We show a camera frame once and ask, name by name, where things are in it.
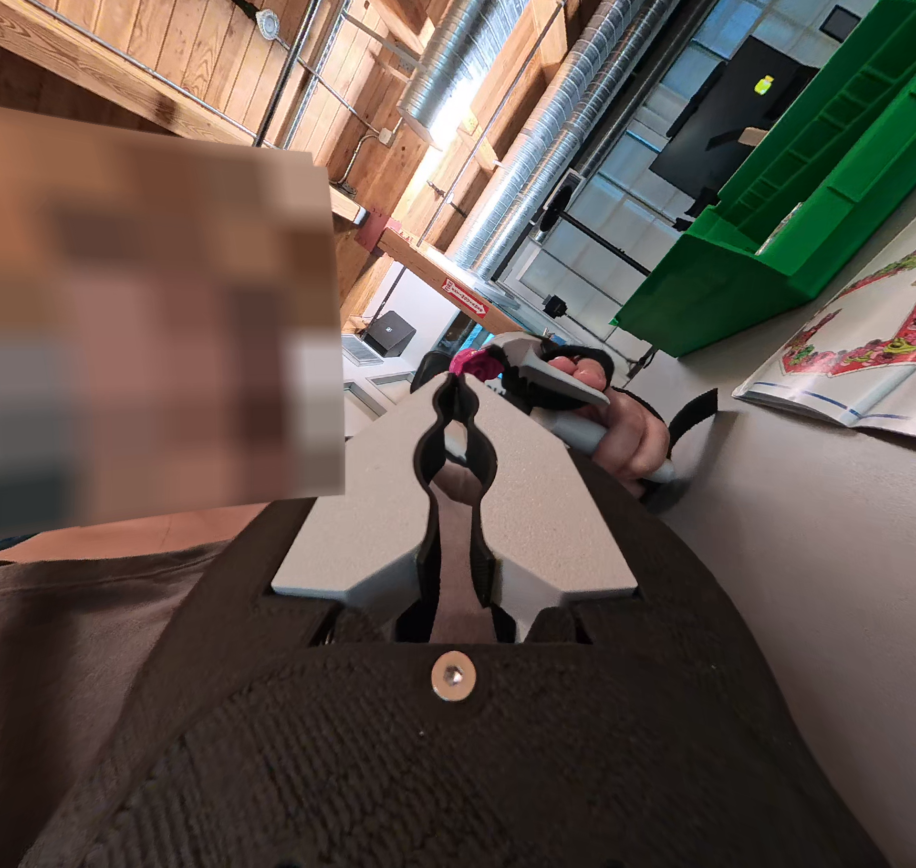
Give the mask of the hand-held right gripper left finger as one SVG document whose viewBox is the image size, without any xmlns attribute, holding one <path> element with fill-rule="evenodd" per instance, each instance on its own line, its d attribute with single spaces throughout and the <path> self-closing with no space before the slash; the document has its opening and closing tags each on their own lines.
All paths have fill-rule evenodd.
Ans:
<svg viewBox="0 0 916 868">
<path fill-rule="evenodd" d="M 449 381 L 435 376 L 347 441 L 345 493 L 316 499 L 273 577 L 275 593 L 337 601 L 376 625 L 419 599 L 430 500 L 414 457 L 440 421 L 433 398 Z"/>
</svg>

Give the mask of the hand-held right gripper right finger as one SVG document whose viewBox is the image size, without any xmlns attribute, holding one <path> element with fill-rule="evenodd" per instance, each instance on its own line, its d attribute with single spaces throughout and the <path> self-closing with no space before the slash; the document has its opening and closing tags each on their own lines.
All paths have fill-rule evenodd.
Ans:
<svg viewBox="0 0 916 868">
<path fill-rule="evenodd" d="M 475 378 L 476 430 L 497 468 L 480 502 L 484 541 L 496 559 L 493 599 L 526 637 L 544 609 L 629 597 L 635 576 L 566 445 Z"/>
</svg>

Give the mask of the lego instruction booklet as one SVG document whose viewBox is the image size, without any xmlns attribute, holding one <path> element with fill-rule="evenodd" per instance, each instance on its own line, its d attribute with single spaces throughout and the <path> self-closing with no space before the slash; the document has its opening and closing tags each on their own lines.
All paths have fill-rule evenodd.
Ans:
<svg viewBox="0 0 916 868">
<path fill-rule="evenodd" d="M 915 436 L 915 223 L 733 392 L 847 429 Z"/>
</svg>

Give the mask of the person's left hand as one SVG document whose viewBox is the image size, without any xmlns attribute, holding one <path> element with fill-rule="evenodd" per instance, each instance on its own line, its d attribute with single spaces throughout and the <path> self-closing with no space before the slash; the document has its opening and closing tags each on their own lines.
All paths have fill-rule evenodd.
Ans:
<svg viewBox="0 0 916 868">
<path fill-rule="evenodd" d="M 575 411 L 605 430 L 591 453 L 591 460 L 612 475 L 630 494 L 641 500 L 647 492 L 647 474 L 666 460 L 670 447 L 669 429 L 646 406 L 611 386 L 602 365 L 584 356 L 548 360 L 555 369 L 607 397 L 607 404 L 585 405 Z"/>
</svg>

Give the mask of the black background office chair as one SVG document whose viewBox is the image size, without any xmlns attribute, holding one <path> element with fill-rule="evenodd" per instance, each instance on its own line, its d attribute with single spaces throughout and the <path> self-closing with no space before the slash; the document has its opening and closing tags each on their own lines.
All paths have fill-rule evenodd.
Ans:
<svg viewBox="0 0 916 868">
<path fill-rule="evenodd" d="M 418 364 L 409 386 L 409 393 L 417 393 L 429 381 L 438 375 L 448 373 L 451 370 L 453 357 L 439 349 L 433 349 L 427 352 Z"/>
</svg>

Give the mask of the black tilted speaker box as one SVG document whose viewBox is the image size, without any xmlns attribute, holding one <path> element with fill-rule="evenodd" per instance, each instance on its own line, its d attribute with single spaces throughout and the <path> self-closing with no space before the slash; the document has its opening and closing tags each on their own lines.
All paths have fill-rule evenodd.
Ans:
<svg viewBox="0 0 916 868">
<path fill-rule="evenodd" d="M 363 343 L 381 358 L 400 357 L 416 335 L 416 328 L 394 311 L 375 318 L 365 329 Z"/>
</svg>

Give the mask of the red white warning sign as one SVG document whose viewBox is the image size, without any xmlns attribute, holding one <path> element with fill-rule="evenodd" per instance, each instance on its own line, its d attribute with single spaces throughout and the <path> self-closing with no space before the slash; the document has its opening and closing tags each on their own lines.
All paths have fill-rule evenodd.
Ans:
<svg viewBox="0 0 916 868">
<path fill-rule="evenodd" d="M 465 289 L 451 277 L 445 277 L 441 290 L 446 296 L 460 303 L 464 309 L 467 309 L 471 314 L 477 317 L 487 316 L 489 311 L 488 302 L 482 300 L 477 293 Z"/>
</svg>

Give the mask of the green stacked plastic bins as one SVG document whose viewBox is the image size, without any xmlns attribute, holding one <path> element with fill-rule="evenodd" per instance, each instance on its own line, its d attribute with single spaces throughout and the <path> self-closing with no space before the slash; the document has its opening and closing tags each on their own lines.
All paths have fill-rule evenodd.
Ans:
<svg viewBox="0 0 916 868">
<path fill-rule="evenodd" d="M 879 0 L 611 320 L 681 357 L 813 300 L 915 183 L 915 0 Z"/>
</svg>

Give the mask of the person's brown shirt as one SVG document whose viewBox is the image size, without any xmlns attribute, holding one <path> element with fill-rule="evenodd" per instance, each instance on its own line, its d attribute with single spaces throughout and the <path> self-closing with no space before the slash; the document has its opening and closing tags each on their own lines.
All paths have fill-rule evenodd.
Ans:
<svg viewBox="0 0 916 868">
<path fill-rule="evenodd" d="M 17 866 L 94 759 L 177 606 L 264 508 L 2 539 L 2 866 Z"/>
</svg>

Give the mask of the silver ventilation duct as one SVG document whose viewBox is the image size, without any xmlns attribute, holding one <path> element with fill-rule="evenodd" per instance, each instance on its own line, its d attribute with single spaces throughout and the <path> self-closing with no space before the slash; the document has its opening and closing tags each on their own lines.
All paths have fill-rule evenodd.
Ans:
<svg viewBox="0 0 916 868">
<path fill-rule="evenodd" d="M 457 267 L 486 274 L 524 228 L 534 208 L 526 184 L 646 1 L 601 0 L 448 247 L 445 255 Z"/>
<path fill-rule="evenodd" d="M 443 151 L 518 21 L 516 0 L 452 0 L 396 109 L 407 128 Z"/>
</svg>

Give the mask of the black wall screen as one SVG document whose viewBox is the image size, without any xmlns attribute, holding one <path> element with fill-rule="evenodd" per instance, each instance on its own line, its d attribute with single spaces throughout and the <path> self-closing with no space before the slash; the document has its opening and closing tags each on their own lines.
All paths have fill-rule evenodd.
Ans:
<svg viewBox="0 0 916 868">
<path fill-rule="evenodd" d="M 695 200 L 716 195 L 750 155 L 742 133 L 771 129 L 818 72 L 747 38 L 690 99 L 649 171 Z"/>
</svg>

